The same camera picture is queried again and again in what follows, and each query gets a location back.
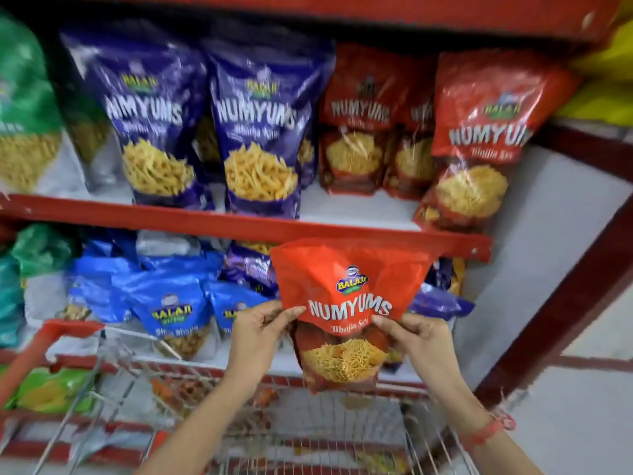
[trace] red shelf frame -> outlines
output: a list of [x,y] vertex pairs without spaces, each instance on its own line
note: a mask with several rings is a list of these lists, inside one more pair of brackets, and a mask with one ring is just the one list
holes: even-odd
[[444,249],[443,255],[461,256],[482,262],[489,261],[492,245],[492,239],[485,235],[330,225],[212,211],[116,205],[29,195],[12,195],[10,199],[0,199],[0,210],[0,216],[14,220],[147,229],[270,243],[301,238],[344,238],[397,241],[412,247],[433,247],[440,244]]
[[126,0],[593,41],[621,0]]

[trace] red snack packet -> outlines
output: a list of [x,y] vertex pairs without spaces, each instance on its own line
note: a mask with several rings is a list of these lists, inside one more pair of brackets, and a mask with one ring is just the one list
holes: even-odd
[[291,336],[312,391],[373,385],[389,336],[372,315],[399,320],[440,247],[428,252],[367,240],[306,239],[270,257],[284,307],[308,309]]
[[383,187],[391,196],[420,200],[436,175],[431,143],[437,56],[417,59],[414,68],[409,77],[410,90],[396,113],[403,131],[387,165]]
[[382,184],[393,114],[404,101],[407,59],[340,44],[321,101],[319,175],[330,193],[372,194]]
[[413,220],[423,228],[481,231],[501,207],[523,146],[579,83],[532,51],[441,54],[431,155],[444,157],[444,167]]

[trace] wire basket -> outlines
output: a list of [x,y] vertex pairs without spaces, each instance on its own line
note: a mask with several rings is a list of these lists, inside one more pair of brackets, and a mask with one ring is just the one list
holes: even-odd
[[[46,350],[62,335],[107,335],[108,330],[91,322],[46,322],[0,379],[0,407],[32,368],[42,366]],[[87,460],[138,465],[224,373],[178,359],[142,360],[124,338],[103,339],[90,376],[65,415],[2,412],[0,454],[40,455],[34,475],[47,461],[66,462],[68,474]],[[85,397],[94,399],[92,411],[76,414]],[[240,409],[220,447],[210,454],[207,472],[476,473],[423,389],[378,384],[367,392],[312,395],[301,378],[275,374],[267,375]]]

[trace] shopping cart handle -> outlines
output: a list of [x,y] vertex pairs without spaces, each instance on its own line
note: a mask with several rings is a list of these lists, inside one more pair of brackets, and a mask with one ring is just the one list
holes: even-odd
[[11,365],[0,377],[0,410],[9,401],[12,394],[30,371],[43,365],[46,351],[59,338],[63,336],[87,338],[102,330],[103,327],[103,324],[97,322],[46,320],[28,346],[18,353]]

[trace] store shelf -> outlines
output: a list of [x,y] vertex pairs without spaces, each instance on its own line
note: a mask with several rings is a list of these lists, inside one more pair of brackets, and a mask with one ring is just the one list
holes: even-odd
[[620,0],[128,0],[273,15],[595,40]]
[[301,199],[300,220],[278,220],[224,212],[224,191],[214,187],[216,211],[187,211],[131,205],[128,191],[100,193],[90,199],[13,195],[0,199],[0,214],[20,220],[64,222],[126,229],[162,230],[191,235],[283,243],[299,238],[398,241],[415,247],[441,243],[443,255],[487,262],[492,239],[483,235],[423,232],[411,221],[416,202],[390,198],[328,195],[314,184]]

